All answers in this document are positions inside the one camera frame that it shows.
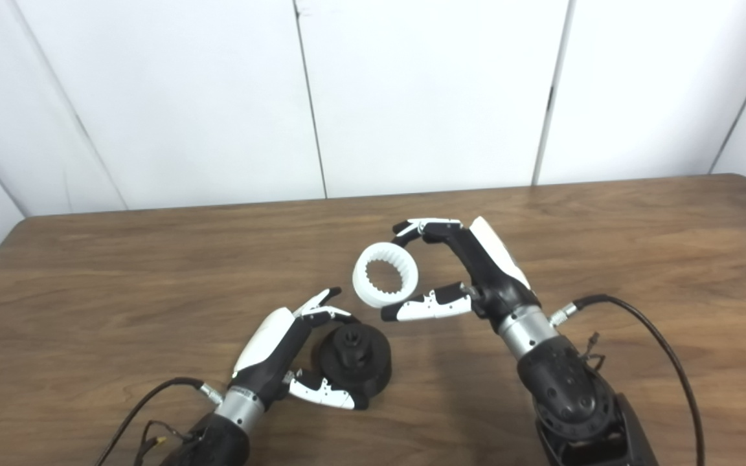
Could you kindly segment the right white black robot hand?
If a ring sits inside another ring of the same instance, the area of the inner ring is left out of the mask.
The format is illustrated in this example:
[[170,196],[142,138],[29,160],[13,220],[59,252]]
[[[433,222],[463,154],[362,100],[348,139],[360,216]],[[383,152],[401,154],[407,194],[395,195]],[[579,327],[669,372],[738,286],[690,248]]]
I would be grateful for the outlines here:
[[482,216],[470,227],[459,220],[418,218],[402,221],[392,230],[392,243],[398,247],[406,247],[416,239],[447,245],[468,272],[471,283],[448,284],[385,305],[381,309],[382,321],[447,318],[473,311],[497,329],[508,316],[518,315],[527,307],[541,307],[526,275]]

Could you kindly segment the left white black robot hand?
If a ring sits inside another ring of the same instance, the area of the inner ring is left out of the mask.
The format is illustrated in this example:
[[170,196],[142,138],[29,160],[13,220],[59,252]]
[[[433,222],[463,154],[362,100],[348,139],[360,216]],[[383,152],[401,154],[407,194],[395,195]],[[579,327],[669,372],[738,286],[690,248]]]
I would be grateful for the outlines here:
[[341,288],[328,288],[295,311],[287,307],[266,316],[234,365],[229,390],[257,402],[262,411],[291,394],[303,401],[344,410],[366,410],[369,398],[319,372],[292,370],[292,363],[315,327],[328,322],[358,324],[345,310],[328,305]]

